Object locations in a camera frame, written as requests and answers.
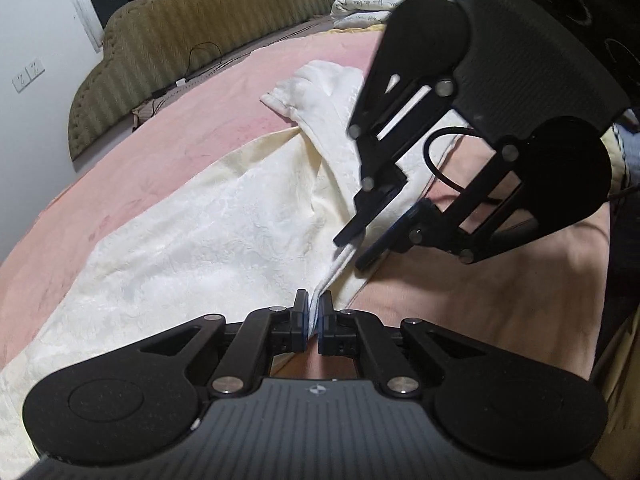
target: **white wall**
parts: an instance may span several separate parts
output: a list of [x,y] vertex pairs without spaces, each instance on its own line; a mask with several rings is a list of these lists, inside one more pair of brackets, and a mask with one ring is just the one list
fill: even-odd
[[[16,93],[12,77],[35,58],[44,74]],[[101,59],[71,0],[0,0],[0,262],[76,179],[69,108]]]

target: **striped headboard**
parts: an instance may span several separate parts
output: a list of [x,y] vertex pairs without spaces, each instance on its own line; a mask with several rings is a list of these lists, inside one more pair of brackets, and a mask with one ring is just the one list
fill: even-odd
[[129,2],[110,17],[104,31],[104,59],[73,100],[68,128],[71,158],[77,158],[153,92],[188,71],[249,41],[327,14],[333,1]]

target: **pink blanket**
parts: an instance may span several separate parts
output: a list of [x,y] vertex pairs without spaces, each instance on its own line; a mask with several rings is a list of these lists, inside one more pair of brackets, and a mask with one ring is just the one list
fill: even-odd
[[[101,238],[230,150],[288,126],[259,102],[263,93],[313,59],[365,69],[378,38],[377,32],[328,34],[258,50],[114,148],[42,213],[0,268],[0,367],[35,336]],[[464,185],[487,158],[482,143],[463,141],[445,173]],[[440,206],[451,197],[439,184],[430,195]],[[353,304],[389,324],[423,317],[586,377],[608,248],[603,206],[576,226],[473,266],[435,250],[392,254]]]
[[221,156],[290,125],[261,95],[313,59],[365,70],[379,36],[321,34],[257,50],[162,110],[57,197],[0,267],[0,368],[37,334],[98,241]]

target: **white towel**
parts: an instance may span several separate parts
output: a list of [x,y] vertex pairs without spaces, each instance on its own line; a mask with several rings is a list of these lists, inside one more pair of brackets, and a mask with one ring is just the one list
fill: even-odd
[[[354,213],[359,163],[345,134],[362,72],[314,61],[264,101],[298,122],[254,140],[96,245],[65,299],[0,372],[0,478],[36,455],[20,420],[29,389],[53,371],[208,313],[243,320],[257,308],[292,305],[297,288],[332,293],[345,307],[356,277],[332,238]],[[462,124],[453,113],[439,126]],[[451,139],[438,139],[438,161]],[[431,178],[416,144],[401,161],[410,182],[368,232],[379,236]]]

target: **black wire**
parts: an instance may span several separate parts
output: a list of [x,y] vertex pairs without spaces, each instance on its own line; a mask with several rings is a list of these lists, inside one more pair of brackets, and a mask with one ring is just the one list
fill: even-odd
[[[460,186],[460,184],[456,184],[448,176],[444,175],[433,163],[433,161],[431,160],[431,156],[429,154],[429,148],[431,146],[431,143],[434,140],[439,139],[440,137],[445,135],[464,135],[464,136],[470,136],[470,137],[477,137],[479,139],[481,139],[482,137],[476,134],[473,128],[465,128],[463,126],[448,126],[447,128],[438,130],[437,132],[429,136],[429,138],[424,143],[424,148],[423,148],[424,162],[427,165],[427,168],[431,170],[431,173],[433,173],[433,176],[438,180],[442,181],[443,184],[446,184],[447,186],[449,186],[451,189],[457,191],[458,193],[462,193],[465,190],[465,188]],[[498,198],[491,198],[490,196],[488,196],[484,200],[482,200],[482,202],[490,205],[499,205],[502,203],[502,200]]]
[[607,202],[614,202],[615,200],[620,200],[621,198],[629,196],[633,193],[637,193],[638,191],[640,191],[640,184],[635,184],[634,186],[627,187],[622,191],[610,194],[609,196],[607,196]]
[[158,108],[154,108],[154,101],[155,101],[155,100],[154,100],[154,101],[151,101],[151,116],[152,116],[152,117],[154,117],[154,116],[155,116],[155,114],[157,114],[157,113],[160,111],[161,106],[162,106],[165,102],[167,102],[167,100],[168,100],[168,99],[169,99],[168,97],[165,97],[164,99],[162,99],[162,101],[160,101],[160,102],[158,103]]
[[195,44],[191,47],[191,50],[189,51],[189,62],[187,63],[187,72],[185,72],[184,74],[185,79],[187,79],[187,76],[191,71],[191,56],[193,55],[193,51],[204,50],[204,52],[209,53],[209,51],[206,48],[204,48],[205,45],[213,45],[216,47],[216,49],[218,50],[218,59],[220,60],[220,64],[222,63],[222,49],[220,49],[217,43],[213,43],[213,41],[203,41],[202,43]]
[[[429,138],[424,143],[424,148],[423,148],[424,161],[427,165],[427,168],[429,168],[431,170],[431,173],[433,173],[433,176],[438,180],[442,181],[447,186],[449,186],[451,189],[457,191],[458,193],[462,193],[465,190],[465,188],[460,186],[460,184],[456,184],[448,176],[444,175],[433,163],[429,154],[429,148],[433,143],[433,141],[445,135],[464,135],[464,136],[470,136],[470,137],[477,137],[478,139],[481,139],[482,137],[476,134],[472,128],[467,128],[463,126],[448,126],[447,128],[438,130],[437,132],[429,136]],[[633,193],[637,193],[638,191],[640,191],[640,184],[635,184],[634,186],[627,187],[622,191],[610,194],[609,196],[607,196],[607,202],[614,202],[615,200],[620,200]],[[491,205],[499,205],[502,203],[502,200],[497,198],[487,197],[482,202],[486,204],[491,204]]]
[[[278,43],[279,41],[283,41],[283,40],[288,40],[289,38],[293,38],[298,34],[301,34],[302,32],[305,32],[306,30],[309,30],[310,28],[314,28],[317,24],[312,24],[312,25],[307,25],[305,28],[301,28],[300,30],[296,30],[295,32],[292,32],[290,34],[287,34],[286,36],[283,36],[281,38],[278,38],[277,40],[273,40],[269,43],[264,44],[261,48],[270,46],[272,44]],[[192,76],[193,77],[200,77],[203,76],[205,74],[208,74],[209,72],[211,72],[212,70],[217,71],[220,68],[224,68],[225,66],[227,66],[229,63],[233,63],[234,61],[237,61],[238,59],[242,59],[243,57],[247,57],[251,54],[251,52],[245,52],[244,54],[240,54],[240,56],[235,56],[232,57],[230,59],[226,59],[224,61],[222,61],[222,56],[220,56],[220,63],[217,66],[212,66],[211,68],[207,68],[204,72],[199,73],[197,76]]]

